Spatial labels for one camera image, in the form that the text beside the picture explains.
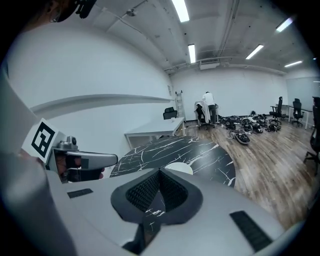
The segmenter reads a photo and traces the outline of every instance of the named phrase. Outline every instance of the black vent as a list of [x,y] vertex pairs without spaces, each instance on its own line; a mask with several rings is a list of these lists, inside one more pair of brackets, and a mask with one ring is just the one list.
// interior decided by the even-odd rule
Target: black vent
[[186,201],[188,197],[188,191],[184,186],[176,182],[173,178],[169,177],[165,173],[158,173],[160,191],[164,199],[165,211],[170,212]]
[[211,63],[217,63],[217,62],[219,62],[217,58],[201,60],[201,64],[211,64]]
[[230,216],[255,252],[272,243],[272,240],[245,211],[236,211],[231,213]]
[[139,184],[135,185],[125,193],[126,199],[137,207],[139,210],[145,212],[148,210],[159,190],[158,172]]
[[90,188],[85,188],[77,191],[68,192],[67,194],[70,198],[77,198],[90,193],[93,193],[93,191]]

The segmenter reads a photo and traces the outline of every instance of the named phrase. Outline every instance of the office chair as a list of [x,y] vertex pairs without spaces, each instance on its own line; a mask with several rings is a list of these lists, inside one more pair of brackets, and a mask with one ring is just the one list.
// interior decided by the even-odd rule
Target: office chair
[[292,124],[296,123],[297,127],[299,127],[300,125],[303,126],[303,124],[301,122],[299,122],[299,119],[304,117],[304,113],[305,112],[302,112],[302,114],[301,114],[300,99],[295,98],[294,102],[293,102],[293,117],[295,118],[295,120],[293,120],[291,123]]
[[303,163],[305,164],[307,160],[313,160],[315,162],[315,175],[318,172],[318,164],[320,162],[318,158],[318,154],[320,152],[320,97],[313,97],[314,106],[313,110],[313,121],[314,121],[314,129],[310,138],[311,148],[316,152],[316,154],[307,152]]
[[167,107],[167,108],[164,110],[165,113],[167,113],[167,112],[173,112],[173,111],[175,111],[175,109],[174,109],[173,106],[172,106],[172,107]]
[[176,110],[171,111],[171,112],[164,112],[163,119],[166,120],[166,119],[176,118],[177,115],[178,115],[178,111],[176,111]]
[[282,107],[282,97],[279,97],[278,106],[270,106],[272,108],[272,111],[269,112],[270,115],[272,115],[273,119],[269,120],[269,123],[276,122],[277,124],[281,122],[278,120],[278,118],[282,117],[281,114],[281,107]]

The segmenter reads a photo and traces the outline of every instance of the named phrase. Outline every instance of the air conditioner unit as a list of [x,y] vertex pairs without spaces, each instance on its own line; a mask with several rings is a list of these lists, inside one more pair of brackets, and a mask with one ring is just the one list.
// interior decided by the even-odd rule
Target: air conditioner unit
[[211,59],[201,60],[199,67],[201,70],[208,70],[208,69],[214,69],[219,65],[220,63],[218,58],[211,58]]

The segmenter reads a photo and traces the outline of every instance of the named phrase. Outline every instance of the white ceiling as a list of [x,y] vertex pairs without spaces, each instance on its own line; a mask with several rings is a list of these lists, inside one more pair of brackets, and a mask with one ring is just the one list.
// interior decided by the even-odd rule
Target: white ceiling
[[[126,15],[142,1],[97,0],[88,18],[72,19],[125,40],[168,74],[197,67],[189,65],[189,44],[195,44],[197,61],[218,57],[224,67],[283,74],[289,70],[286,64],[313,61],[294,24],[276,32],[288,17],[268,0],[185,0],[190,20],[183,23],[171,0],[147,0],[136,8],[136,16]],[[259,44],[264,48],[246,60]]]

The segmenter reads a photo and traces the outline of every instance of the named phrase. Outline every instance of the desk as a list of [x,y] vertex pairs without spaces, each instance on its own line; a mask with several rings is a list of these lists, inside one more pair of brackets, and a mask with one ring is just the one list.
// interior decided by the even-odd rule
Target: desk
[[285,108],[285,115],[288,116],[288,107],[290,107],[290,105],[282,104],[282,109],[283,109],[283,107],[286,107]]
[[153,120],[136,129],[128,131],[124,134],[129,143],[130,149],[133,149],[129,137],[142,137],[142,136],[174,136],[176,130],[182,124],[182,134],[186,135],[184,117],[175,118],[172,122],[171,119],[166,120]]
[[[294,109],[294,107],[289,105],[289,118],[288,118],[288,122],[289,122],[289,123],[290,123],[290,112],[291,112],[291,109]],[[308,127],[308,120],[309,120],[309,113],[312,112],[312,111],[306,110],[306,109],[303,109],[303,108],[301,108],[301,110],[306,111],[305,129],[307,129],[307,127]]]

